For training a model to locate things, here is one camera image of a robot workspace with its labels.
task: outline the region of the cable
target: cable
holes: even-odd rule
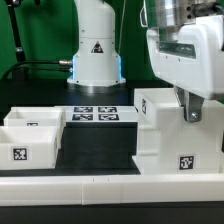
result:
[[[62,65],[62,66],[71,66],[72,62],[68,60],[60,60],[60,61],[22,61],[18,62],[15,65],[13,65],[10,69],[8,69],[2,76],[2,79],[7,79],[8,75],[13,71],[18,68],[20,68],[22,65],[26,64],[39,64],[39,65]]]
[[[34,67],[27,67],[27,66],[21,66],[21,67],[11,67],[8,71],[6,71],[3,76],[2,79],[6,80],[9,76],[9,74],[14,71],[17,70],[19,68],[23,68],[23,69],[33,69],[33,70],[41,70],[41,71],[56,71],[56,72],[72,72],[72,68],[34,68]]]
[[[224,8],[223,8],[221,5],[216,4],[216,5],[214,6],[214,8],[215,8],[216,10],[220,11],[220,12],[224,15]]]
[[[126,1],[127,0],[124,0],[123,13],[122,13],[122,18],[121,18],[121,29],[120,29],[118,55],[120,55],[120,53],[121,53],[121,42],[122,42],[122,35],[123,35],[124,16],[125,16],[125,12],[126,12]]]

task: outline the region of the white box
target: white box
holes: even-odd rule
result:
[[[0,170],[55,168],[56,127],[0,127]]]
[[[57,148],[61,148],[61,137],[65,127],[63,109],[56,107],[12,107],[4,119],[7,127],[57,127]]]

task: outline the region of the black and white pattern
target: black and white pattern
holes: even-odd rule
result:
[[[100,121],[119,121],[117,114],[99,114]]]
[[[29,121],[27,122],[27,126],[39,126],[39,122]]]
[[[147,110],[147,102],[144,99],[142,99],[142,112],[146,114],[146,110]]]
[[[75,107],[74,112],[75,113],[92,113],[93,107]]]
[[[92,114],[74,114],[72,117],[73,121],[92,121]]]
[[[98,107],[99,113],[117,113],[116,107]]]
[[[14,161],[27,161],[27,148],[14,148],[13,159]]]
[[[179,170],[193,170],[195,156],[180,156]]]

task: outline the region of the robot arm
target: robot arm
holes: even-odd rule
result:
[[[79,50],[73,57],[68,86],[99,93],[112,90],[121,77],[120,56],[115,51],[115,12],[102,0],[74,0],[79,21]]]
[[[159,0],[154,8],[144,2],[153,71],[175,86],[185,119],[200,121],[204,99],[224,96],[224,22],[216,15],[221,7],[214,1]]]

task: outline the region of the white base platform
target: white base platform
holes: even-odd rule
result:
[[[205,101],[202,120],[188,123],[173,89],[137,89],[135,163],[144,175],[223,172],[224,106]]]
[[[224,174],[0,179],[0,206],[224,201]]]

